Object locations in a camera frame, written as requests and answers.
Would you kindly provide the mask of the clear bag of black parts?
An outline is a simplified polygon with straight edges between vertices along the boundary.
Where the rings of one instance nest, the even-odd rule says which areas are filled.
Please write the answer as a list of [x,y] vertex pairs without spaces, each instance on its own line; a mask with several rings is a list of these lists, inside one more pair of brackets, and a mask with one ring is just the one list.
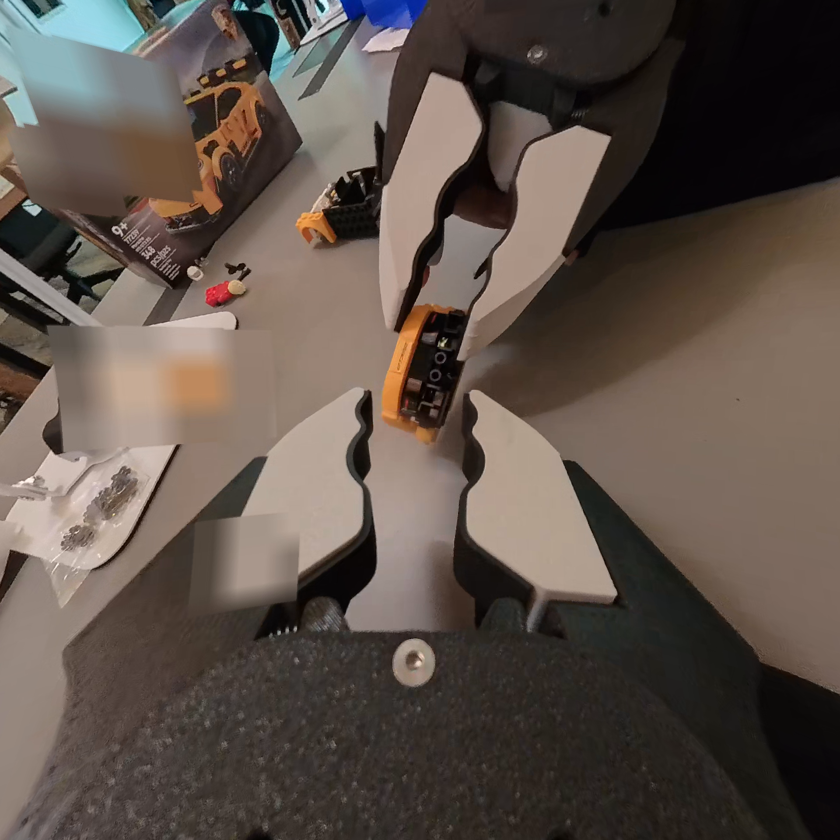
[[47,454],[35,474],[2,483],[11,550],[40,560],[60,607],[113,560],[137,529],[176,446],[120,448],[75,458]]

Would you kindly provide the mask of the cardboard box with yellow car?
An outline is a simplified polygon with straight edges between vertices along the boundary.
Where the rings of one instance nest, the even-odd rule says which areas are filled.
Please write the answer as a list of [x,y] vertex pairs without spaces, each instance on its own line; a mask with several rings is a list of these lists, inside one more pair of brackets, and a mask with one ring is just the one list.
[[201,187],[186,202],[129,196],[121,216],[52,212],[132,270],[176,287],[291,161],[301,136],[230,2],[185,2],[129,48],[171,68]]

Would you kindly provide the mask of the orange and black lego assembly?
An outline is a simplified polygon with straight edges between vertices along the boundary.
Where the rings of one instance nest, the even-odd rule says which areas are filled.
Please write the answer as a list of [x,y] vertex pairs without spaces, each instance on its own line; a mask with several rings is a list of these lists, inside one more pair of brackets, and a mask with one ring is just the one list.
[[431,445],[445,425],[465,363],[459,350],[467,314],[455,308],[415,306],[399,332],[385,376],[381,418]]

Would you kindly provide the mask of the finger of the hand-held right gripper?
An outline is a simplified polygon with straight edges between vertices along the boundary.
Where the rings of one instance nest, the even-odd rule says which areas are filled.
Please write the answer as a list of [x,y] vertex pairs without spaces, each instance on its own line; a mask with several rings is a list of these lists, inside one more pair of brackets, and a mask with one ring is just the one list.
[[564,248],[611,137],[580,125],[526,146],[513,183],[515,213],[489,256],[469,310],[458,360],[499,338],[564,262]]
[[381,200],[379,284],[385,326],[400,330],[435,250],[447,189],[476,157],[485,125],[467,86],[429,75]]

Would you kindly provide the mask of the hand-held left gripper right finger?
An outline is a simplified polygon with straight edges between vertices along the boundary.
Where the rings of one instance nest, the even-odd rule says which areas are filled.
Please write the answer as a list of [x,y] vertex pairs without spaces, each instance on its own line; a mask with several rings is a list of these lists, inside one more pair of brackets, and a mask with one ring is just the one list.
[[560,452],[487,394],[465,395],[454,573],[479,627],[511,602],[528,632],[551,604],[618,604],[618,589]]

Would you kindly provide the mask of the partly built lego car chassis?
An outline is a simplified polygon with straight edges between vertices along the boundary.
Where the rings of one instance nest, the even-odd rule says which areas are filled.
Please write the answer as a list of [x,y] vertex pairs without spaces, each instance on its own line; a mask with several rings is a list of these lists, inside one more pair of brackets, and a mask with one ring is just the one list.
[[380,230],[382,180],[376,166],[347,171],[325,186],[296,229],[309,245],[377,238]]

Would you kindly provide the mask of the person's right hand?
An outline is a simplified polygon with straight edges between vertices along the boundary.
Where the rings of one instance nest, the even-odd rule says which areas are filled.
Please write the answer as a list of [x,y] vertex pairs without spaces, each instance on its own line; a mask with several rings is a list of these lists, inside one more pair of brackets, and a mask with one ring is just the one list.
[[506,229],[513,214],[508,193],[482,184],[469,185],[455,199],[453,215],[485,228]]

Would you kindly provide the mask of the black office chair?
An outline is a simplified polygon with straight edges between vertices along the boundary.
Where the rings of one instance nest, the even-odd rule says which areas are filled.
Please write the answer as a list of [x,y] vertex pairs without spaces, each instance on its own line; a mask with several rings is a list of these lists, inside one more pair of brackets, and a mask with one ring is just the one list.
[[[42,209],[33,215],[23,204],[11,210],[1,222],[1,246],[25,268],[45,281],[62,280],[67,285],[66,296],[78,304],[83,298],[100,302],[94,287],[107,280],[116,280],[123,267],[112,259],[105,269],[89,275],[81,274],[71,265],[80,248],[90,245],[77,231]],[[46,333],[49,325],[66,321],[50,308],[38,308],[35,296],[14,280],[2,275],[2,309],[21,322]]]
[[260,65],[267,74],[270,74],[272,60],[280,40],[280,28],[277,21],[269,15],[252,10],[237,12],[236,15]]

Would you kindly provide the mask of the person's right forearm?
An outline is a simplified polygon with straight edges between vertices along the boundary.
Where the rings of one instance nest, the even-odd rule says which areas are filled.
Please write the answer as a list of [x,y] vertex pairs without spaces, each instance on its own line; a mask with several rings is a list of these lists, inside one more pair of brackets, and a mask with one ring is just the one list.
[[839,2],[689,11],[655,142],[596,233],[838,177]]

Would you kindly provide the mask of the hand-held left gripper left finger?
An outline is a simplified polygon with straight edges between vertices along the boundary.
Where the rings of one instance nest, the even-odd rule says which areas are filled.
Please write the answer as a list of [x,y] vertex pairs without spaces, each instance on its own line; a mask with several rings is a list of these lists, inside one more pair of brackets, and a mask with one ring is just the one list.
[[363,589],[376,570],[372,393],[354,387],[268,453],[243,515],[280,514],[299,535],[300,589]]

